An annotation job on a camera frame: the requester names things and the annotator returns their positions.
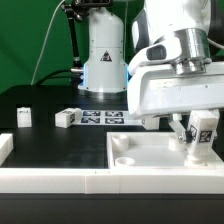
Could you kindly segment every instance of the camera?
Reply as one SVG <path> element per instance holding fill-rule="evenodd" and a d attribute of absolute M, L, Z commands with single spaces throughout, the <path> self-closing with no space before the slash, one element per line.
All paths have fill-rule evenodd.
<path fill-rule="evenodd" d="M 71 4 L 74 8 L 100 8 L 112 6 L 113 0 L 73 0 Z"/>

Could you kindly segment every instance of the white cable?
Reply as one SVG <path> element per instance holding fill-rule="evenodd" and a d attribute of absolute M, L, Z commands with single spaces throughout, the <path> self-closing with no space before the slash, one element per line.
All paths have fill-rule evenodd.
<path fill-rule="evenodd" d="M 209 42 L 211 45 L 213 45 L 213 46 L 215 46 L 215 47 L 217 47 L 217 48 L 219 48 L 219 49 L 224 50 L 224 46 L 223 46 L 223 45 L 218 44 L 218 43 L 214 42 L 213 40 L 210 40 L 209 38 L 208 38 L 208 42 Z"/>
<path fill-rule="evenodd" d="M 49 26 L 48 26 L 48 29 L 47 29 L 47 33 L 45 35 L 45 38 L 44 38 L 44 43 L 43 43 L 43 46 L 42 46 L 42 49 L 41 49 L 41 52 L 40 52 L 40 56 L 38 58 L 38 61 L 37 61 L 37 64 L 36 64 L 36 67 L 35 67 L 35 70 L 34 70 L 34 73 L 33 73 L 33 77 L 32 77 L 32 81 L 31 81 L 31 85 L 34 85 L 34 80 L 36 78 L 36 74 L 37 74 L 37 70 L 39 68 L 39 65 L 40 65 L 40 61 L 42 59 L 42 56 L 43 56 L 43 53 L 44 53 L 44 50 L 45 50 L 45 47 L 46 47 L 46 44 L 47 44 L 47 40 L 48 40 L 48 36 L 49 36 L 49 33 L 50 33 L 50 30 L 51 30 L 51 27 L 52 27 L 52 24 L 53 24 L 53 21 L 54 21 L 54 18 L 56 16 L 56 13 L 58 11 L 58 9 L 61 7 L 61 5 L 65 2 L 65 0 L 62 0 L 58 6 L 56 7 L 53 15 L 52 15 L 52 18 L 51 18 L 51 21 L 49 23 Z"/>
<path fill-rule="evenodd" d="M 125 57 L 126 57 L 127 20 L 128 20 L 127 18 L 128 18 L 128 2 L 126 2 L 125 19 L 124 19 L 124 47 L 123 47 L 124 60 L 125 60 Z"/>

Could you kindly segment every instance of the white tray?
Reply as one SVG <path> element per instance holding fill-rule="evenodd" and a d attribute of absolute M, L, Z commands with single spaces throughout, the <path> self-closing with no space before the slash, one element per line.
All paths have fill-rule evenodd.
<path fill-rule="evenodd" d="M 114 138 L 127 136 L 129 140 L 128 147 L 124 151 L 117 151 Z M 187 151 L 180 145 L 180 151 L 169 149 L 169 139 L 175 138 L 175 133 L 161 132 L 141 132 L 141 133 L 124 133 L 110 132 L 107 134 L 107 153 L 108 166 L 110 169 L 117 168 L 187 168 L 186 157 Z M 118 158 L 130 158 L 135 162 L 134 165 L 116 164 Z M 222 160 L 216 153 L 210 149 L 208 155 L 203 158 L 206 163 L 203 168 L 211 169 L 217 166 L 223 166 Z"/>

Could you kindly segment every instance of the green screen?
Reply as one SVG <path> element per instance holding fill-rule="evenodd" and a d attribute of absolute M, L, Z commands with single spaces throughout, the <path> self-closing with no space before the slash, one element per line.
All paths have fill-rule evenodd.
<path fill-rule="evenodd" d="M 45 34 L 60 0 L 0 1 L 0 92 L 15 85 L 31 84 Z M 115 2 L 109 9 L 124 21 L 128 6 L 126 61 L 133 56 L 131 22 L 143 6 L 143 0 Z M 82 62 L 88 59 L 88 21 L 76 24 Z M 36 79 L 72 66 L 72 48 L 66 14 L 56 14 Z M 47 81 L 46 84 L 69 85 L 69 80 Z"/>

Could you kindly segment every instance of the black table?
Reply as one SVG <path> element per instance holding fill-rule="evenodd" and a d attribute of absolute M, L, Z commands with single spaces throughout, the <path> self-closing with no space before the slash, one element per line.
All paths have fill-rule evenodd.
<path fill-rule="evenodd" d="M 107 168 L 106 133 L 140 126 L 55 127 L 66 108 L 127 110 L 126 98 L 97 100 L 66 86 L 16 86 L 0 95 L 0 133 L 15 148 L 4 168 Z M 17 128 L 16 108 L 31 107 L 32 128 Z M 221 116 L 218 128 L 223 133 Z M 170 130 L 166 119 L 160 130 Z M 214 148 L 222 156 L 223 139 Z M 224 195 L 0 194 L 1 223 L 223 223 Z"/>

